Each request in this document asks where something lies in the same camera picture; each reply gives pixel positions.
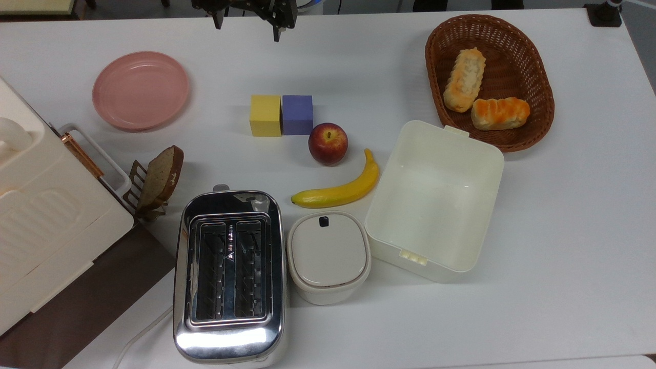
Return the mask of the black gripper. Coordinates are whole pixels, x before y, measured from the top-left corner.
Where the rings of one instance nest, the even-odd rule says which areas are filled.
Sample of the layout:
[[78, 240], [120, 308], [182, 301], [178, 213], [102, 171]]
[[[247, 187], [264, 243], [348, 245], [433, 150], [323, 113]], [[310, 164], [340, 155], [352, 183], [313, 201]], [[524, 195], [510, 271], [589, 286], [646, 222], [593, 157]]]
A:
[[273, 26], [274, 42], [279, 42], [283, 28], [295, 28], [298, 15], [295, 1], [192, 1], [192, 7], [211, 15], [217, 30], [222, 28], [225, 9], [253, 12]]

